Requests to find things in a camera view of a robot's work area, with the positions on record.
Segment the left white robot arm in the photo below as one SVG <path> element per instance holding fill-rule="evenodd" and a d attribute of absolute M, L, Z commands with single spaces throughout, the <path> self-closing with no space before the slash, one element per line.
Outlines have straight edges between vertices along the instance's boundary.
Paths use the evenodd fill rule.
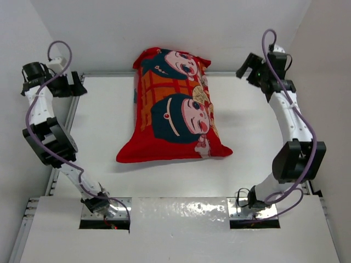
<path fill-rule="evenodd" d="M 87 93 L 76 71 L 59 75 L 61 62 L 48 65 L 31 62 L 22 67 L 21 94 L 30 104 L 22 134 L 40 161 L 65 174 L 81 194 L 81 202 L 93 214 L 106 215 L 110 202 L 101 184 L 82 174 L 76 164 L 78 148 L 68 130 L 55 117 L 54 97 L 67 98 Z"/>

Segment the red patterned pillowcase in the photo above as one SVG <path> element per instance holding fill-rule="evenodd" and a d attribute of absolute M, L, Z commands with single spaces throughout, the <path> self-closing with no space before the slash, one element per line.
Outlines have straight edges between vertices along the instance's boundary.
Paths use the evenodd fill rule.
<path fill-rule="evenodd" d="M 153 47 L 133 64 L 135 128 L 116 156 L 119 163 L 227 157 L 214 122 L 206 70 L 211 61 Z"/>

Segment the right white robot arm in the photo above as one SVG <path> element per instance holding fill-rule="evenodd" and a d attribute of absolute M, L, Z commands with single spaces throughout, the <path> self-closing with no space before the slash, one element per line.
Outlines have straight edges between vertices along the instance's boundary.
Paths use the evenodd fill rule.
<path fill-rule="evenodd" d="M 283 146 L 272 161 L 271 173 L 260 184 L 253 186 L 247 196 L 248 208 L 263 209 L 275 204 L 298 185 L 313 180 L 326 153 L 323 141 L 317 141 L 311 125 L 303 118 L 297 103 L 296 87 L 285 79 L 288 55 L 269 52 L 268 61 L 249 53 L 237 70 L 237 78 L 247 77 L 249 84 L 261 89 L 276 115 Z"/>

